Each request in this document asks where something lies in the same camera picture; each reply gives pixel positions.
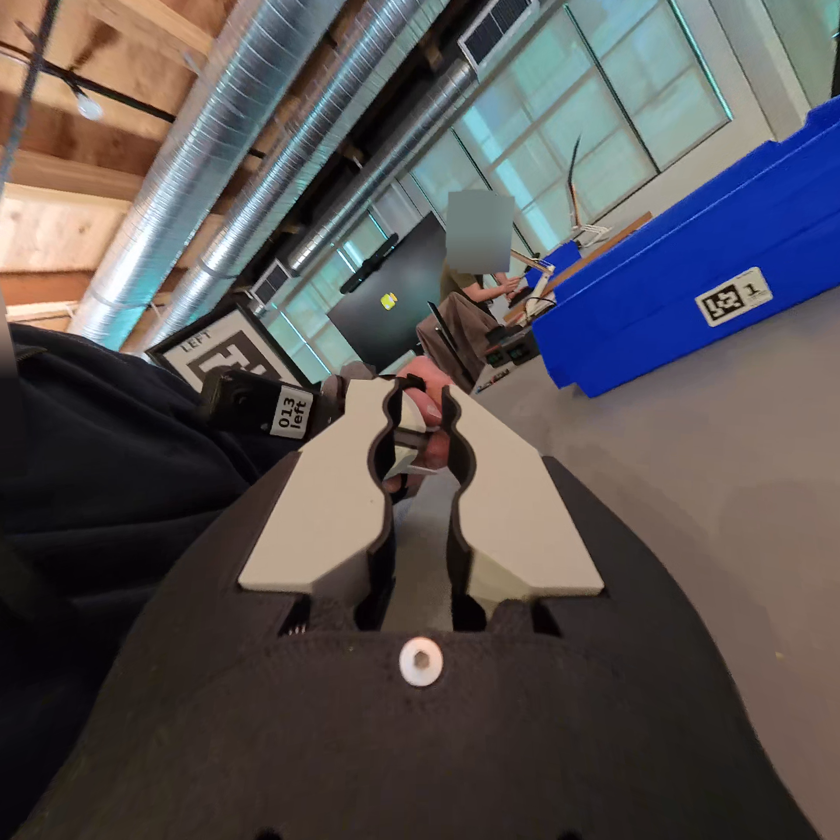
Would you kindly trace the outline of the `small wooden table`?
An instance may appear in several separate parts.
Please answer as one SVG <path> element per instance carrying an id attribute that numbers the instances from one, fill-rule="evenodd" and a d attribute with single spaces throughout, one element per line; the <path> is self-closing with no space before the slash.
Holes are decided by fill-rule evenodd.
<path id="1" fill-rule="evenodd" d="M 546 288 L 542 292 L 541 298 L 550 298 L 554 294 L 554 291 L 557 289 L 557 287 L 559 287 L 565 281 L 570 279 L 573 275 L 581 271 L 583 268 L 587 267 L 595 260 L 608 253 L 610 250 L 617 247 L 625 239 L 634 235 L 639 228 L 645 226 L 653 218 L 654 215 L 651 212 L 646 212 L 642 216 L 636 218 L 632 223 L 621 229 L 617 234 L 606 240 L 604 243 L 598 245 L 591 253 L 582 257 L 572 266 L 557 274 L 547 284 Z"/>

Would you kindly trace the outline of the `black tv screen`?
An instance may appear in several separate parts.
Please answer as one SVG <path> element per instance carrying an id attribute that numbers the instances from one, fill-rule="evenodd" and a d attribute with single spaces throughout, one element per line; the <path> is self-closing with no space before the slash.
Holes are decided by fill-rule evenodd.
<path id="1" fill-rule="evenodd" d="M 383 372 L 417 343 L 417 325 L 439 303 L 445 229 L 427 214 L 361 285 L 328 312 L 360 360 Z"/>

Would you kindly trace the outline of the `ceiling vent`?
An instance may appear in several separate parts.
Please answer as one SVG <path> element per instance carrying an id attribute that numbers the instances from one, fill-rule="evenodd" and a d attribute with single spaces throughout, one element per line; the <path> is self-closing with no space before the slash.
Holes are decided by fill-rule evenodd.
<path id="1" fill-rule="evenodd" d="M 458 47 L 475 72 L 485 67 L 535 15 L 539 1 L 492 1 L 458 38 Z"/>
<path id="2" fill-rule="evenodd" d="M 250 289 L 249 294 L 255 303 L 255 307 L 264 308 L 267 306 L 278 290 L 288 280 L 294 280 L 295 278 L 296 276 L 289 271 L 282 261 L 273 259 Z"/>

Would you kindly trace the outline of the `thin silver ceiling pipe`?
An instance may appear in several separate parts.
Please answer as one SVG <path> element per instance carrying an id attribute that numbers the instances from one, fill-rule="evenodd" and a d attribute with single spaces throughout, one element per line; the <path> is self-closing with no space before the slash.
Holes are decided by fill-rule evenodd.
<path id="1" fill-rule="evenodd" d="M 289 253 L 284 267 L 290 276 L 301 277 L 323 251 L 334 247 L 336 237 L 408 166 L 476 83 L 476 69 L 466 58 L 457 58 Z"/>

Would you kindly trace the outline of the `large silver ceiling duct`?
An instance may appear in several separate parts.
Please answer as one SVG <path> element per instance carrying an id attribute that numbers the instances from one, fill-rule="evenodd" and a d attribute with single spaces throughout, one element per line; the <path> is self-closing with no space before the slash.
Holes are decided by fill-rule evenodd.
<path id="1" fill-rule="evenodd" d="M 119 350 L 343 6 L 241 1 L 80 300 L 69 334 Z"/>

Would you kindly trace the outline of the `large blue bin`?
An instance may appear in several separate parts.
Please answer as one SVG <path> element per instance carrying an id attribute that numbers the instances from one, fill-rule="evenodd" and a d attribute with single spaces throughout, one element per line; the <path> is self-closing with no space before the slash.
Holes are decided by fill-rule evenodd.
<path id="1" fill-rule="evenodd" d="M 596 397 L 837 287 L 838 262 L 835 97 L 561 283 L 532 332 Z"/>

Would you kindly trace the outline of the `framed tag sign board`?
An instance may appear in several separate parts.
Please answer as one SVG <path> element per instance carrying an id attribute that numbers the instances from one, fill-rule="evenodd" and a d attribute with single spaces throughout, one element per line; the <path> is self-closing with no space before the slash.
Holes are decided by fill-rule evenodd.
<path id="1" fill-rule="evenodd" d="M 310 380 L 257 317 L 236 301 L 195 320 L 144 353 L 196 392 L 203 389 L 211 371 L 226 367 L 310 390 L 319 383 Z"/>

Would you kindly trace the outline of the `pale tool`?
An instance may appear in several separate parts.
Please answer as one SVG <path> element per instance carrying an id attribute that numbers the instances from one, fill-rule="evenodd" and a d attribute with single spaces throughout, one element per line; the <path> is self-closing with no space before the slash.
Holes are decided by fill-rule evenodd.
<path id="1" fill-rule="evenodd" d="M 574 181 L 574 168 L 578 160 L 581 139 L 581 134 L 575 139 L 566 176 L 566 189 L 570 203 L 570 241 L 577 246 L 579 251 L 604 244 L 612 232 L 610 227 L 588 220 L 581 196 L 577 190 Z"/>

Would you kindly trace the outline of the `person's left hand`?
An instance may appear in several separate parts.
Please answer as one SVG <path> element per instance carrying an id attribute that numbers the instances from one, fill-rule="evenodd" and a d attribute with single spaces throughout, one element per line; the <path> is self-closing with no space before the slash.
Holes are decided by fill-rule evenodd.
<path id="1" fill-rule="evenodd" d="M 425 356 L 410 361 L 395 374 L 395 377 L 424 383 L 420 389 L 403 387 L 407 396 L 415 403 L 426 427 L 433 430 L 425 451 L 415 458 L 413 466 L 433 470 L 446 467 L 449 439 L 446 432 L 439 429 L 443 422 L 442 394 L 445 387 L 455 383 Z"/>

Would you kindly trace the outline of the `person's left forearm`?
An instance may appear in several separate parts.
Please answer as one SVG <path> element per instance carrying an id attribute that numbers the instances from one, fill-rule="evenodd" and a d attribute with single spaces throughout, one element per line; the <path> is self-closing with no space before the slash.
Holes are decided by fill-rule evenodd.
<path id="1" fill-rule="evenodd" d="M 2 481 L 19 556 L 81 585 L 167 572 L 216 517 L 298 445 L 226 434 L 173 374 L 81 337 L 9 325 L 27 471 Z"/>

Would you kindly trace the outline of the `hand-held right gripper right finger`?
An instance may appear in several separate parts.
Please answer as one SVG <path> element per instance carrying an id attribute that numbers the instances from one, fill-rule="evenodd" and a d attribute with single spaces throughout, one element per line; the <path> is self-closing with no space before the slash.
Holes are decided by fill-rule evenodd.
<path id="1" fill-rule="evenodd" d="M 444 389 L 453 597 L 536 600 L 604 589 L 539 451 L 457 386 Z"/>

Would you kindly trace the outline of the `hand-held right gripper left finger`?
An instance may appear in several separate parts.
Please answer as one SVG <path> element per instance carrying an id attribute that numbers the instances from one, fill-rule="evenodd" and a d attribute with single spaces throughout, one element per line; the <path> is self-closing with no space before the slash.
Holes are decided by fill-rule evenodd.
<path id="1" fill-rule="evenodd" d="M 351 380 L 343 415 L 301 447 L 238 583 L 249 592 L 384 598 L 395 561 L 383 476 L 394 462 L 394 381 Z"/>

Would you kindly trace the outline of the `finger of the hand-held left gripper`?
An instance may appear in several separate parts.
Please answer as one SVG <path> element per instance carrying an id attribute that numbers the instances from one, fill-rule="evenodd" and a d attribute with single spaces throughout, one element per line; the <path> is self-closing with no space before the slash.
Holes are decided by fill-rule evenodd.
<path id="1" fill-rule="evenodd" d="M 440 428 L 440 408 L 423 392 L 402 392 L 401 418 L 394 430 L 392 483 L 435 476 L 433 437 Z"/>

